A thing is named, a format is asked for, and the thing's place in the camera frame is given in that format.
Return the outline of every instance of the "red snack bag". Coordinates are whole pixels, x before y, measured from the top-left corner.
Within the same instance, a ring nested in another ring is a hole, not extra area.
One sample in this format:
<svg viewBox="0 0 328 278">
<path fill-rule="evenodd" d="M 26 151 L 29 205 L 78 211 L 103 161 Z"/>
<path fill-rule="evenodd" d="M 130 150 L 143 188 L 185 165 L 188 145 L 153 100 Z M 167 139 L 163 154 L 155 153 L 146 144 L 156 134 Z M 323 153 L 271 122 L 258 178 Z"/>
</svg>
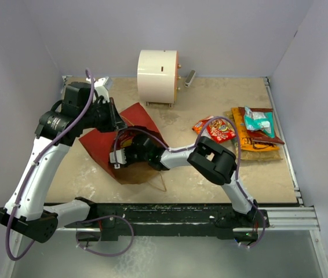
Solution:
<svg viewBox="0 0 328 278">
<path fill-rule="evenodd" d="M 195 126 L 192 127 L 192 130 L 199 134 L 206 122 L 211 118 L 214 118 L 214 116 L 209 116 L 200 120 Z M 212 121 L 206 127 L 206 130 L 202 133 L 202 135 L 213 139 L 219 144 L 231 140 L 236 136 L 235 132 L 229 127 L 228 123 L 224 119 L 216 119 Z"/>
</svg>

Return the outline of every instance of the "floor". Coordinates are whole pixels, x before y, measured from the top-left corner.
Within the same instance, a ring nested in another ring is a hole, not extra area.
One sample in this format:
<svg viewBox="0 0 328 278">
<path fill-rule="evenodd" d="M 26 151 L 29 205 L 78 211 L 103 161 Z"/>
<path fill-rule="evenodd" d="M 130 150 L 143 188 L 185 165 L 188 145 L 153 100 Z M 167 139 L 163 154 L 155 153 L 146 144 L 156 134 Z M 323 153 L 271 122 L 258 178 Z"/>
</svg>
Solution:
<svg viewBox="0 0 328 278">
<path fill-rule="evenodd" d="M 118 111 L 139 102 L 136 78 L 114 78 L 110 96 Z M 84 81 L 70 78 L 68 82 Z M 151 104 L 146 111 L 171 147 L 192 144 L 191 127 L 209 115 L 223 115 L 232 107 L 270 108 L 262 78 L 195 78 L 190 88 L 181 86 L 173 108 Z M 225 146 L 234 150 L 230 142 Z M 259 203 L 295 203 L 293 182 L 282 160 L 245 162 L 241 179 Z M 48 192 L 47 202 L 69 202 L 77 196 L 94 202 L 132 203 L 229 203 L 223 190 L 204 179 L 192 167 L 178 167 L 153 178 L 150 183 L 121 185 L 108 175 L 84 150 L 78 140 L 62 161 Z"/>
</svg>

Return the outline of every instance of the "red cloth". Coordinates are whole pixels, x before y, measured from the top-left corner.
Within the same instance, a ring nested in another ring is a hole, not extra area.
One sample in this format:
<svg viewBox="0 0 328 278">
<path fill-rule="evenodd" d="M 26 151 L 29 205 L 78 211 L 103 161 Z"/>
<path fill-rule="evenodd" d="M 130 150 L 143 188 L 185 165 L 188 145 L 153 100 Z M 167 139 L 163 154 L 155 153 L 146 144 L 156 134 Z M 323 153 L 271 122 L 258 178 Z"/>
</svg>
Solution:
<svg viewBox="0 0 328 278">
<path fill-rule="evenodd" d="M 133 124 L 137 127 L 145 127 L 148 131 L 151 131 L 153 135 L 157 136 L 161 140 L 163 139 L 160 135 L 158 127 L 140 103 L 133 104 L 121 112 L 120 115 L 128 126 L 132 126 Z M 112 172 L 113 166 L 109 164 L 109 156 L 112 151 L 116 135 L 116 131 L 101 133 L 97 129 L 94 129 L 79 139 L 93 160 L 114 178 L 115 175 Z"/>
</svg>

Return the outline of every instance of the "gray wall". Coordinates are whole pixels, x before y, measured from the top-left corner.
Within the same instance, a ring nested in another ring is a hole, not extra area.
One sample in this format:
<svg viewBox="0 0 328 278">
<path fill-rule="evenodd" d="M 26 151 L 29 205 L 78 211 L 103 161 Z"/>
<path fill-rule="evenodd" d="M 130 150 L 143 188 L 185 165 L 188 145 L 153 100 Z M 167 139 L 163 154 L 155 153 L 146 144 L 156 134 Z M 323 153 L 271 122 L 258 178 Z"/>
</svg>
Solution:
<svg viewBox="0 0 328 278">
<path fill-rule="evenodd" d="M 19 182 L 39 116 L 60 97 L 61 75 L 21 0 L 0 0 L 0 207 Z M 5 258 L 0 226 L 0 271 Z"/>
<path fill-rule="evenodd" d="M 269 76 L 312 0 L 24 0 L 62 74 L 135 76 L 141 49 L 203 76 Z"/>
<path fill-rule="evenodd" d="M 306 205 L 328 251 L 328 1 L 316 0 L 272 77 L 272 94 Z"/>
</svg>

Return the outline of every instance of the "white cylinder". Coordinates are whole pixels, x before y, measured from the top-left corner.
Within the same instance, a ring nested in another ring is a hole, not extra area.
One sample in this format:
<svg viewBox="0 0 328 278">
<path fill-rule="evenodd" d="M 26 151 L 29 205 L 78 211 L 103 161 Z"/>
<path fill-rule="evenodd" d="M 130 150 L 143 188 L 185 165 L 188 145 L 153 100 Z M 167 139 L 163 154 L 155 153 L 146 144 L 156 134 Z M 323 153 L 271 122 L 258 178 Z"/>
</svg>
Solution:
<svg viewBox="0 0 328 278">
<path fill-rule="evenodd" d="M 177 100 L 178 51 L 141 50 L 137 67 L 140 100 L 174 104 Z"/>
</svg>

